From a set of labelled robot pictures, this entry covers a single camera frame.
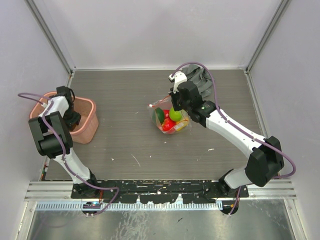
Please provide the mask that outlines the pink plastic basket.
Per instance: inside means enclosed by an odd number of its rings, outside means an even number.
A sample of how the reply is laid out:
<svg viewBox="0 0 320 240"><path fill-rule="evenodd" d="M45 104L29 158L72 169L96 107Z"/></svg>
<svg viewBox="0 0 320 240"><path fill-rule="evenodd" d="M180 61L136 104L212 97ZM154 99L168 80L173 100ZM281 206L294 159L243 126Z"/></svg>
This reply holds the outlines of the pink plastic basket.
<svg viewBox="0 0 320 240"><path fill-rule="evenodd" d="M59 86L56 91L43 95L34 106L29 115L29 128L35 139L42 139L42 134L49 133L50 125L63 141L87 144L93 139L99 125L96 109L93 100L75 96L71 88ZM81 115L80 123L73 131L69 131L63 120L67 110L74 110Z"/></svg>

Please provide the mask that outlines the green lime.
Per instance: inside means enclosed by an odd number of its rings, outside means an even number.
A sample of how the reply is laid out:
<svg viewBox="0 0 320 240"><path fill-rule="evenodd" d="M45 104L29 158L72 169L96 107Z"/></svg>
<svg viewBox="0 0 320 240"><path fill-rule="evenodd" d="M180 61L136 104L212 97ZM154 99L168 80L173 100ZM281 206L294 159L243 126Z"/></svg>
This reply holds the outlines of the green lime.
<svg viewBox="0 0 320 240"><path fill-rule="evenodd" d="M179 122L182 119L181 111L175 111L173 107L169 110L169 118L174 122Z"/></svg>

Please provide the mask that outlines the yellow lemon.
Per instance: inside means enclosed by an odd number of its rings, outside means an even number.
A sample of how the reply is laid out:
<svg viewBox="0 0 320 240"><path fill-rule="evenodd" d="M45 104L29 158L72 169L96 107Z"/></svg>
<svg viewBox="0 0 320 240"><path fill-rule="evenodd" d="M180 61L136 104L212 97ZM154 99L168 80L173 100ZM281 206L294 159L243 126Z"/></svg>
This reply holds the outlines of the yellow lemon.
<svg viewBox="0 0 320 240"><path fill-rule="evenodd" d="M176 121L175 123L175 130L178 132L189 124L189 119L183 117L180 121Z"/></svg>

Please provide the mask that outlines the clear zip top bag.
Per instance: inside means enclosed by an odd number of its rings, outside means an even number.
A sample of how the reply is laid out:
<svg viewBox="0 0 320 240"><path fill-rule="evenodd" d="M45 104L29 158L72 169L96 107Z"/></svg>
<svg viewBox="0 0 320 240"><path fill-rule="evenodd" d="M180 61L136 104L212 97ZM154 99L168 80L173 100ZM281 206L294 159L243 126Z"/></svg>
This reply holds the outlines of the clear zip top bag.
<svg viewBox="0 0 320 240"><path fill-rule="evenodd" d="M185 110L175 111L169 95L147 106L150 120L163 134L172 135L188 127L191 120Z"/></svg>

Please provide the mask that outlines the dark green fruit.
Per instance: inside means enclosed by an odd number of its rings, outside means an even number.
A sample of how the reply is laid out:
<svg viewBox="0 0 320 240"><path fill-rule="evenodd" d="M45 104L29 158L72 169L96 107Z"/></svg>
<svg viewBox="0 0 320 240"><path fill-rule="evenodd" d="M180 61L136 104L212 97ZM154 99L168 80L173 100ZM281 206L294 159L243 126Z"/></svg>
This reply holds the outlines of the dark green fruit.
<svg viewBox="0 0 320 240"><path fill-rule="evenodd" d="M164 111L157 107L155 110L154 110L154 118L156 121L159 121L160 124L162 124L165 120L165 113Z"/></svg>

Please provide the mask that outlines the red apple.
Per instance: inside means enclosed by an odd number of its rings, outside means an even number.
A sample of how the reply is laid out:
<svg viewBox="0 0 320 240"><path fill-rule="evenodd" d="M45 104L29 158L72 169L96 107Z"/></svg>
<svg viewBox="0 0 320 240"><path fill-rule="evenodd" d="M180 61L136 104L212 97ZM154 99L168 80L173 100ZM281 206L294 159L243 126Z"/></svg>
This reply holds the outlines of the red apple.
<svg viewBox="0 0 320 240"><path fill-rule="evenodd" d="M167 132L176 125L176 122L170 119L168 109L164 109L163 111L164 111L165 119L162 124L162 130Z"/></svg>

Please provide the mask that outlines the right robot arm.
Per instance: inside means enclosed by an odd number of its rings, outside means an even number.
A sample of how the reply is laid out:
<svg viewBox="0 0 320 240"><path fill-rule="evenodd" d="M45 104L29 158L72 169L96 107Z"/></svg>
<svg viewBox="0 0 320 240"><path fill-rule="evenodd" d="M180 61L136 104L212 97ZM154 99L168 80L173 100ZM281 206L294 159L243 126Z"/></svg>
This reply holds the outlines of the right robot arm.
<svg viewBox="0 0 320 240"><path fill-rule="evenodd" d="M204 101L193 82L175 83L169 94L176 111L184 110L191 120L218 133L247 157L246 166L231 169L218 180L223 196L231 197L245 185L264 187L284 167L281 144L276 137L265 138L249 131L214 102Z"/></svg>

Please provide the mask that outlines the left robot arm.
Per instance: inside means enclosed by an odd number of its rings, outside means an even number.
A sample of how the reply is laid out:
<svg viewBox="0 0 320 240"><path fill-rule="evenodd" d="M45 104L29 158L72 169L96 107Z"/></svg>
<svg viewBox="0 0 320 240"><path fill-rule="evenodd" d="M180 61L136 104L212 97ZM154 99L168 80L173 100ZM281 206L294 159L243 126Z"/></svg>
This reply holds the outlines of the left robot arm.
<svg viewBox="0 0 320 240"><path fill-rule="evenodd" d="M95 198L100 185L73 149L71 132L81 125L82 115L75 111L75 94L67 86L56 88L56 94L38 101L43 111L28 120L28 125L40 155L59 163L69 174L73 190L82 197Z"/></svg>

